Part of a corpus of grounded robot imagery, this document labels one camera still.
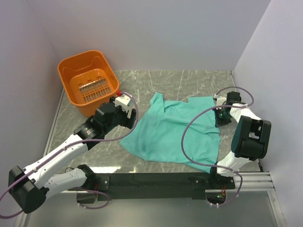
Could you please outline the teal t-shirt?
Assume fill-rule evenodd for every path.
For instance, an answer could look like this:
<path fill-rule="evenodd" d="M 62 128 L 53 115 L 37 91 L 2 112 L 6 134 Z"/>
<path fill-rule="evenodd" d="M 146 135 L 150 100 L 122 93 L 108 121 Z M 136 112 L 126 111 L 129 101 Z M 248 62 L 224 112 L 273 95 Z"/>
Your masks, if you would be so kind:
<path fill-rule="evenodd" d="M 180 163 L 209 172 L 218 158 L 220 130 L 213 111 L 191 120 L 213 105 L 210 96 L 183 102 L 166 101 L 155 93 L 148 111 L 120 145 L 145 161 Z"/>

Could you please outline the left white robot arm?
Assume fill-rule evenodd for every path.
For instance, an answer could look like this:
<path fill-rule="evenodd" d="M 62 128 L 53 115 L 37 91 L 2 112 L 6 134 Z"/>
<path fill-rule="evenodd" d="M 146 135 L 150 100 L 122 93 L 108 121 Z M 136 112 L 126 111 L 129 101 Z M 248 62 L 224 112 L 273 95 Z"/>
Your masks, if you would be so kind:
<path fill-rule="evenodd" d="M 134 101 L 122 97 L 103 103 L 59 147 L 25 168 L 13 167 L 9 171 L 8 192 L 22 212 L 35 211 L 62 191 L 77 187 L 90 190 L 95 186 L 96 174 L 87 165 L 80 165 L 70 173 L 56 172 L 100 142 L 110 141 L 105 136 L 116 126 L 133 131 L 138 123 L 137 111 Z"/>

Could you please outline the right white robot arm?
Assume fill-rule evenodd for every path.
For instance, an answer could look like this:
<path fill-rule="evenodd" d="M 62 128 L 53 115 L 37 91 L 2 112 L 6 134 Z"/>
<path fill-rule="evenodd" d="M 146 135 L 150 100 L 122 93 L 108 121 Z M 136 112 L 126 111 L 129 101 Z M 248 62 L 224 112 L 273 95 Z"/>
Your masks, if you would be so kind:
<path fill-rule="evenodd" d="M 214 96 L 216 108 L 215 126 L 221 127 L 232 122 L 237 122 L 232 142 L 231 151 L 211 168 L 208 184 L 218 189 L 228 183 L 243 165 L 262 159 L 268 149 L 271 122 L 256 116 L 249 105 L 241 101 L 239 92 L 229 92 L 227 97 Z"/>

